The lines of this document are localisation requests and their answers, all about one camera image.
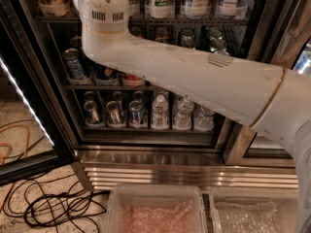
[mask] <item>refrigerator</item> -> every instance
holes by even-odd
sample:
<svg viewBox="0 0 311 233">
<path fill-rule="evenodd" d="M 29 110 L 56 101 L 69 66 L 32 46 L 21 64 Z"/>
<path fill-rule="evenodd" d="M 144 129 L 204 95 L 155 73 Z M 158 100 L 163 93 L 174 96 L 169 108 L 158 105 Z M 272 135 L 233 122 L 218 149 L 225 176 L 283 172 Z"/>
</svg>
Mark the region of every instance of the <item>refrigerator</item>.
<svg viewBox="0 0 311 233">
<path fill-rule="evenodd" d="M 96 63 L 82 55 L 88 80 L 72 81 L 63 53 L 79 50 L 75 40 L 81 36 L 82 24 L 72 0 L 66 1 L 66 15 L 56 17 L 44 14 L 42 0 L 0 0 L 1 67 L 51 141 L 51 150 L 1 166 L 0 184 L 71 164 L 89 191 L 110 190 L 117 183 L 195 185 L 216 199 L 231 191 L 242 197 L 268 194 L 287 204 L 285 211 L 296 210 L 298 185 L 292 158 L 250 128 L 215 114 L 208 132 L 194 129 L 194 115 L 188 130 L 178 130 L 173 127 L 174 94 L 168 92 L 168 128 L 154 129 L 153 94 L 161 87 L 146 81 L 125 85 L 122 73 L 117 85 L 97 83 Z M 216 27 L 231 56 L 292 69 L 311 36 L 310 0 L 241 0 L 241 13 L 235 17 L 218 17 L 218 0 L 211 0 L 209 11 L 199 19 L 184 17 L 182 0 L 175 0 L 167 18 L 151 17 L 146 0 L 139 1 L 138 13 L 129 19 L 130 31 L 162 41 L 156 32 L 164 28 L 168 32 L 164 42 L 172 46 L 179 45 L 180 32 L 190 28 L 196 49 L 210 51 L 206 31 Z M 123 127 L 109 126 L 108 113 L 102 112 L 116 91 L 124 97 Z M 135 91 L 145 96 L 145 127 L 130 125 L 128 105 Z M 104 109 L 100 126 L 88 121 L 86 92 Z M 280 191 L 284 200 L 278 198 Z M 293 218 L 294 213 L 285 216 L 283 227 L 293 230 Z"/>
</svg>

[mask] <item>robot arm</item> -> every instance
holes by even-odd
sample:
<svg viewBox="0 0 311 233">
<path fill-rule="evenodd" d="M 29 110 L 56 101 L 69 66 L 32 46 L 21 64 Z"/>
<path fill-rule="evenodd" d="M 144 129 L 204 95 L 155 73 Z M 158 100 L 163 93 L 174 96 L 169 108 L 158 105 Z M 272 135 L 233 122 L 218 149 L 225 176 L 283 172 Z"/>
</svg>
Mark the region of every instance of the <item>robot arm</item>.
<svg viewBox="0 0 311 233">
<path fill-rule="evenodd" d="M 309 77 L 278 66 L 133 37 L 127 29 L 128 0 L 74 1 L 88 58 L 187 96 L 284 147 L 294 157 L 300 184 L 296 229 L 307 232 L 303 230 L 311 215 L 311 181 L 305 175 L 311 166 Z"/>
</svg>

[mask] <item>bubble wrap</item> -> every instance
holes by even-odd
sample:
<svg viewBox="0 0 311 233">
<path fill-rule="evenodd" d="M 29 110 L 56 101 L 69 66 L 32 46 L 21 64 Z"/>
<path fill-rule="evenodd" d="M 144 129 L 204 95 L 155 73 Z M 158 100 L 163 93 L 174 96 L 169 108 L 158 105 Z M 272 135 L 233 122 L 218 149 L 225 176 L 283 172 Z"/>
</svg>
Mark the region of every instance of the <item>bubble wrap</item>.
<svg viewBox="0 0 311 233">
<path fill-rule="evenodd" d="M 195 233 L 193 202 L 181 202 L 175 208 L 124 207 L 121 233 Z"/>
<path fill-rule="evenodd" d="M 220 202 L 215 205 L 220 215 L 222 233 L 282 233 L 273 202 L 238 205 Z"/>
</svg>

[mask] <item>beverage cooler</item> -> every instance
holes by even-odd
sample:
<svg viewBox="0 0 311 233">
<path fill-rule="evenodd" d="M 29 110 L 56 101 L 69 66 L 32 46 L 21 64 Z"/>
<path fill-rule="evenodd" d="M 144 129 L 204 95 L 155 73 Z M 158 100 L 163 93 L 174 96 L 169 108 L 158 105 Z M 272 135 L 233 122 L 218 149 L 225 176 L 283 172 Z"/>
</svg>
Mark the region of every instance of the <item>beverage cooler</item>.
<svg viewBox="0 0 311 233">
<path fill-rule="evenodd" d="M 191 1 L 160 0 L 156 8 L 129 0 L 129 31 L 166 48 L 213 52 L 214 65 L 230 55 L 289 69 L 311 36 L 310 0 Z M 297 180 L 280 146 L 156 79 L 88 59 L 73 0 L 0 2 L 1 66 L 51 141 L 51 150 L 1 166 L 2 184 L 71 164 L 86 190 L 184 184 L 215 201 L 231 192 L 268 198 L 280 207 L 284 232 L 293 232 Z"/>
</svg>

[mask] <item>led light strip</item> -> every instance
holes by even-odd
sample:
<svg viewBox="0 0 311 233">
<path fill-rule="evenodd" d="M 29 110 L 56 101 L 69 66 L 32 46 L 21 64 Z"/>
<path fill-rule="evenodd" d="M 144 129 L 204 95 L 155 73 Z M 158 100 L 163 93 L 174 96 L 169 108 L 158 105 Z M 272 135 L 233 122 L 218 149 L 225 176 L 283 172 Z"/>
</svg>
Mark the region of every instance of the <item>led light strip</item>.
<svg viewBox="0 0 311 233">
<path fill-rule="evenodd" d="M 47 139 L 49 140 L 50 144 L 52 146 L 54 146 L 54 142 L 52 141 L 51 137 L 49 136 L 48 132 L 46 131 L 46 129 L 43 127 L 41 121 L 37 118 L 35 112 L 32 110 L 28 100 L 25 98 L 25 96 L 23 95 L 22 91 L 19 89 L 16 80 L 13 78 L 13 76 L 11 75 L 8 66 L 6 65 L 6 63 L 4 62 L 4 59 L 2 58 L 1 54 L 0 54 L 0 66 L 2 67 L 2 69 L 4 70 L 4 72 L 7 74 L 10 82 L 14 85 L 14 87 L 17 90 L 17 93 L 19 94 L 19 96 L 22 98 L 22 102 L 28 107 L 28 110 L 30 112 L 30 114 L 34 117 L 35 121 L 37 121 L 37 123 L 39 124 L 39 127 L 41 128 L 41 130 L 43 131 L 43 133 L 45 134 L 45 136 L 47 137 Z"/>
</svg>

